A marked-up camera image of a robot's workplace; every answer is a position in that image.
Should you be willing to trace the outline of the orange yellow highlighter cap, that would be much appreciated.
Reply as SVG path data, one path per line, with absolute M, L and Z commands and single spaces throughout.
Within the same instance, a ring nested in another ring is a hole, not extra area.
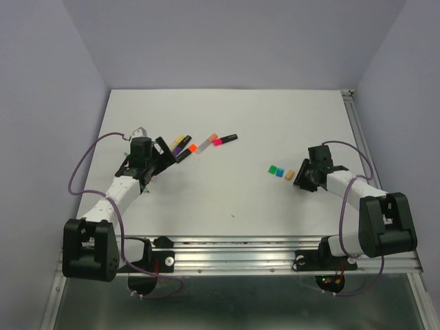
M 293 170 L 289 170 L 286 175 L 285 175 L 285 179 L 287 180 L 291 180 L 295 175 L 295 172 Z

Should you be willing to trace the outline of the green highlighter cap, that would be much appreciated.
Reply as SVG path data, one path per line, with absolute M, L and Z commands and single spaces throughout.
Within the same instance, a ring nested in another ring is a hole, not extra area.
M 271 165 L 271 166 L 269 167 L 269 170 L 268 170 L 269 173 L 271 173 L 271 174 L 275 174 L 276 171 L 277 171 L 277 167 L 276 167 L 276 166 Z

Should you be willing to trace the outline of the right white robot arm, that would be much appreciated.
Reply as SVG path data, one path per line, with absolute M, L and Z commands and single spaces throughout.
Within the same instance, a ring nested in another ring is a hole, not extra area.
M 332 268 L 341 257 L 369 258 L 412 252 L 418 240 L 407 196 L 369 184 L 372 177 L 354 175 L 333 163 L 330 148 L 308 148 L 294 185 L 314 193 L 319 188 L 342 199 L 338 233 L 321 239 L 318 264 Z

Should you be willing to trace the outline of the black highlighter pink cap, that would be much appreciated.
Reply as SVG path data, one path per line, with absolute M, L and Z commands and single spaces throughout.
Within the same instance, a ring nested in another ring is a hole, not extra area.
M 226 143 L 229 143 L 229 142 L 235 141 L 235 140 L 237 140 L 237 139 L 238 139 L 238 135 L 237 135 L 237 134 L 227 135 L 227 136 L 224 136 L 224 137 L 220 137 L 220 138 L 215 139 L 215 140 L 213 141 L 213 144 L 214 144 L 215 146 L 220 146 L 220 145 L 222 145 L 222 144 L 226 144 Z

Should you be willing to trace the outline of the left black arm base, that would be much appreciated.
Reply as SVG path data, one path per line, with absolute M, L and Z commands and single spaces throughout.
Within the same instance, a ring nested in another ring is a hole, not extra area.
M 157 239 L 151 243 L 150 239 L 130 236 L 124 240 L 126 259 L 135 267 L 150 273 L 173 273 L 175 253 L 172 250 L 157 251 Z M 127 286 L 132 296 L 141 299 L 154 299 L 159 278 L 138 272 L 127 265 L 120 258 L 118 273 L 128 274 Z

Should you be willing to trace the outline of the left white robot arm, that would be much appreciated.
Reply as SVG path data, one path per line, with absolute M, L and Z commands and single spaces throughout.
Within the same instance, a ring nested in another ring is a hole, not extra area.
M 86 189 L 73 196 L 93 194 L 98 203 L 79 219 L 69 219 L 63 228 L 63 275 L 110 282 L 123 264 L 125 239 L 117 239 L 116 231 L 124 231 L 122 213 L 145 191 L 151 179 L 176 163 L 177 158 L 162 137 L 143 135 L 127 138 L 129 154 L 115 172 L 106 192 Z

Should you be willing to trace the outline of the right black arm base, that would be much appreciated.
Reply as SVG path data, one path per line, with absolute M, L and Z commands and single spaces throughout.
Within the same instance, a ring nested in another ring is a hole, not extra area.
M 334 256 L 329 247 L 329 237 L 322 238 L 314 250 L 296 250 L 292 269 L 295 272 L 323 272 L 315 275 L 317 286 L 323 291 L 337 295 L 344 289 L 346 271 L 358 269 L 347 256 Z

